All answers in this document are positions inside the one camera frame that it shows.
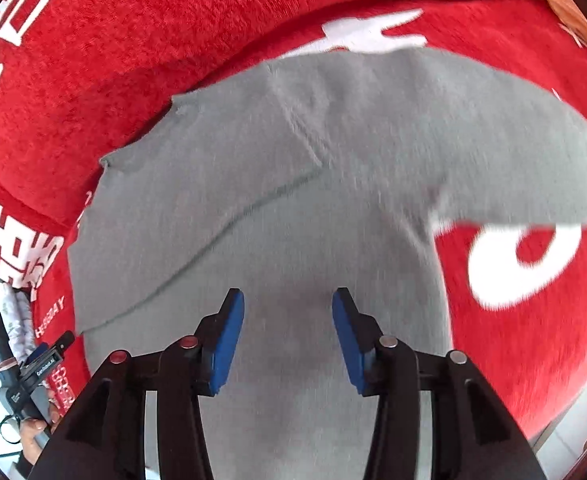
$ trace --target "finger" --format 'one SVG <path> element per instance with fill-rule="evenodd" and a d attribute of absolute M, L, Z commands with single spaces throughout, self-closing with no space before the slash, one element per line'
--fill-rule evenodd
<path fill-rule="evenodd" d="M 22 454 L 31 464 L 35 464 L 42 453 L 42 449 L 35 441 L 35 436 L 46 428 L 42 420 L 28 418 L 20 424 L 20 442 L 22 443 Z"/>
<path fill-rule="evenodd" d="M 62 417 L 58 416 L 58 420 L 54 421 L 53 425 L 51 426 L 51 433 L 54 433 L 55 430 L 58 429 L 58 426 L 60 425 L 61 422 L 62 422 Z"/>
<path fill-rule="evenodd" d="M 60 412 L 55 406 L 51 406 L 49 408 L 49 418 L 51 419 L 52 423 L 55 424 L 58 422 L 62 417 L 60 416 Z"/>
<path fill-rule="evenodd" d="M 20 439 L 33 440 L 35 436 L 42 433 L 46 427 L 47 424 L 43 420 L 27 418 L 20 424 Z"/>

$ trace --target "fuzzy red fabric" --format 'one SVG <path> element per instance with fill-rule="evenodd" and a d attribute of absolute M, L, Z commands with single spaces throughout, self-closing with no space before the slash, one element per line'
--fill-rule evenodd
<path fill-rule="evenodd" d="M 74 327 L 66 249 L 97 184 L 99 157 L 148 131 L 171 95 L 323 38 L 327 22 L 421 9 L 383 35 L 422 35 L 427 47 L 555 92 L 587 118 L 587 48 L 542 0 L 7 3 L 0 11 L 0 275 L 36 288 L 34 325 L 49 342 Z M 498 311 L 481 306 L 469 286 L 479 229 L 458 227 L 437 241 L 454 340 L 532 434 L 587 377 L 587 229 L 554 281 Z M 550 243 L 549 232 L 529 236 L 518 256 L 535 262 Z M 68 406 L 87 379 L 77 344 L 52 378 L 60 403 Z"/>

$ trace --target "silver rivet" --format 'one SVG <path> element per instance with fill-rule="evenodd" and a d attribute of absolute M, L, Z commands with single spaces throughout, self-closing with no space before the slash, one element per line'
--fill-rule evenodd
<path fill-rule="evenodd" d="M 464 365 L 467 362 L 467 356 L 460 350 L 454 350 L 449 354 L 449 359 L 457 365 Z"/>
<path fill-rule="evenodd" d="M 111 361 L 114 365 L 124 363 L 128 358 L 129 354 L 124 350 L 116 350 L 115 352 L 111 352 L 111 355 L 109 355 L 109 361 Z"/>
<path fill-rule="evenodd" d="M 384 346 L 384 348 L 395 348 L 398 346 L 398 339 L 392 335 L 381 335 L 380 344 Z"/>
<path fill-rule="evenodd" d="M 182 339 L 180 339 L 180 346 L 185 350 L 189 350 L 191 348 L 195 348 L 198 346 L 200 342 L 195 335 L 185 335 Z"/>

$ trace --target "red blanket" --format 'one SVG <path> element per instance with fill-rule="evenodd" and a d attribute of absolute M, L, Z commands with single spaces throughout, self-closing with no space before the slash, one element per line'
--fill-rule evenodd
<path fill-rule="evenodd" d="M 359 21 L 336 26 L 342 18 Z M 375 52 L 397 42 L 526 78 L 587 118 L 587 48 L 542 0 L 5 0 L 0 276 L 33 288 L 38 338 L 74 327 L 66 249 L 99 157 L 148 131 L 171 95 L 305 45 Z M 553 240 L 548 230 L 509 238 L 516 258 L 505 261 L 525 262 L 513 272 L 535 277 L 523 290 L 513 285 L 508 301 L 485 298 L 474 283 L 474 247 L 492 240 L 479 231 L 458 226 L 438 240 L 454 341 L 531 434 L 587 378 L 587 228 L 573 252 L 560 229 Z M 550 270 L 545 256 L 558 243 L 564 259 Z M 497 265 L 494 274 L 509 272 Z M 77 344 L 52 377 L 64 406 L 87 378 Z"/>

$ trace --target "white cloth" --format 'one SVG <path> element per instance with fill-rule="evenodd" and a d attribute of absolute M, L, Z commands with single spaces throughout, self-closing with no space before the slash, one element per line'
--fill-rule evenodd
<path fill-rule="evenodd" d="M 9 346 L 19 363 L 35 350 L 35 332 L 27 295 L 0 280 L 0 313 L 9 336 Z"/>

